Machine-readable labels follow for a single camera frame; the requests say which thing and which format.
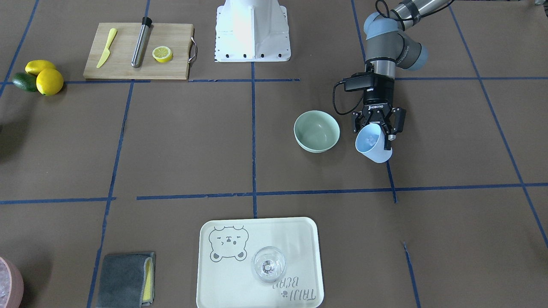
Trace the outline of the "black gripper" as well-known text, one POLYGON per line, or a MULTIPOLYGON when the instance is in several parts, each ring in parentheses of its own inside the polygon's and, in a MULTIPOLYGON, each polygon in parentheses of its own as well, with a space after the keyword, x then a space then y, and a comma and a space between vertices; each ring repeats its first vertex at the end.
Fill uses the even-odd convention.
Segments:
POLYGON ((391 142, 403 132, 407 110, 393 108, 395 80, 381 74, 365 74, 362 111, 351 113, 354 133, 372 122, 385 124, 385 150, 391 150, 391 142))

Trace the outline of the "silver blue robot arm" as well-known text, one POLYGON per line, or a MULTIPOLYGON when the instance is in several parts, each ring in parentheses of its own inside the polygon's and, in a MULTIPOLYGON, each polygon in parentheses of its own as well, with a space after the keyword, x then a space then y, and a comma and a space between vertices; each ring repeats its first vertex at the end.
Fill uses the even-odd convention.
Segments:
POLYGON ((384 150, 403 131, 405 109, 393 106, 396 68, 421 69, 429 56, 427 48, 406 33, 422 19, 448 8, 450 0, 402 0, 385 12, 380 9, 364 22, 366 36, 365 71, 345 79, 345 92, 361 91, 363 108, 352 112, 354 132, 376 124, 384 138, 384 150))

